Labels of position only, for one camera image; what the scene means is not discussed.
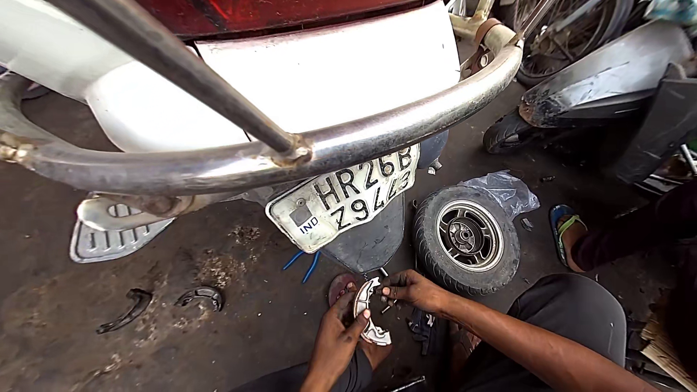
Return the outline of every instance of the man's right hand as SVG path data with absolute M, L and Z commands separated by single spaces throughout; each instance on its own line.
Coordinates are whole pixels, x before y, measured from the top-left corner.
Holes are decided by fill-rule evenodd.
M 384 278 L 381 285 L 384 296 L 409 302 L 425 312 L 441 313 L 451 295 L 412 269 Z

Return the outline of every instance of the flip-flop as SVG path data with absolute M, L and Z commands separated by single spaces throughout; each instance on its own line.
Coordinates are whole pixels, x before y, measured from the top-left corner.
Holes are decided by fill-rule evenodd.
M 566 222 L 564 222 L 561 227 L 557 228 L 559 219 L 563 216 L 571 216 Z M 549 210 L 549 224 L 552 226 L 552 235 L 554 236 L 554 245 L 557 250 L 557 257 L 559 261 L 565 266 L 569 266 L 566 260 L 566 250 L 564 249 L 564 243 L 562 242 L 562 234 L 571 227 L 575 222 L 581 223 L 584 227 L 585 223 L 581 222 L 581 219 L 574 212 L 574 209 L 567 206 L 566 204 L 557 204 Z
M 329 301 L 330 308 L 334 306 L 342 290 L 345 290 L 350 282 L 353 282 L 353 286 L 357 287 L 356 279 L 351 273 L 341 273 L 332 280 L 332 283 L 329 285 L 329 292 L 327 293 L 327 300 Z

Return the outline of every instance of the wheel hub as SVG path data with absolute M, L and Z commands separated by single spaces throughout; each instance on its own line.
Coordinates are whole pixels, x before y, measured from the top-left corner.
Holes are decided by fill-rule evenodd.
M 463 255 L 473 255 L 479 252 L 484 245 L 484 235 L 470 218 L 455 218 L 447 226 L 450 245 Z

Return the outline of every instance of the clear plastic sheet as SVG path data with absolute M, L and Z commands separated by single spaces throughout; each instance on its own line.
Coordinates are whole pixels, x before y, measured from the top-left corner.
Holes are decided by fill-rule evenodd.
M 490 196 L 503 208 L 510 219 L 539 207 L 537 196 L 521 179 L 508 174 L 508 170 L 462 181 L 458 185 L 474 188 Z

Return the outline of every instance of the bolt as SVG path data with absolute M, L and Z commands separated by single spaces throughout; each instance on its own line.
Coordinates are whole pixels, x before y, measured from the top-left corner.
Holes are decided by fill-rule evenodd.
M 480 57 L 480 66 L 482 68 L 486 67 L 488 63 L 489 63 L 489 55 L 488 54 L 485 54 L 484 56 Z

